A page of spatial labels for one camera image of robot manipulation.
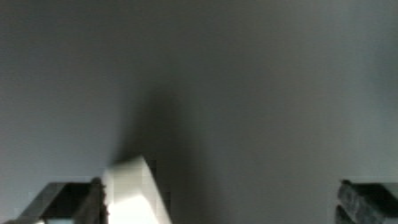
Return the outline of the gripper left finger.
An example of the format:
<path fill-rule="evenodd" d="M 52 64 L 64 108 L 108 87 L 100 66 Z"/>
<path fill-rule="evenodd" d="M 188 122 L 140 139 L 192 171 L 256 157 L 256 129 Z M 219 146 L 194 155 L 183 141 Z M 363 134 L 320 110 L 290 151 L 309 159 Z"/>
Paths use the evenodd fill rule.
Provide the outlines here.
<path fill-rule="evenodd" d="M 52 182 L 13 224 L 108 224 L 105 185 L 89 182 Z"/>

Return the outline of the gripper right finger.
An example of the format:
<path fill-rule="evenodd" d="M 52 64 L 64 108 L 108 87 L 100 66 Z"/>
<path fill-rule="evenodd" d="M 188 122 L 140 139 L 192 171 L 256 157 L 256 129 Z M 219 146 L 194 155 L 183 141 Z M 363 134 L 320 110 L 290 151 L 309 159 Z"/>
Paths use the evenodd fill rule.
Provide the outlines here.
<path fill-rule="evenodd" d="M 341 181 L 334 224 L 398 224 L 398 183 Z"/>

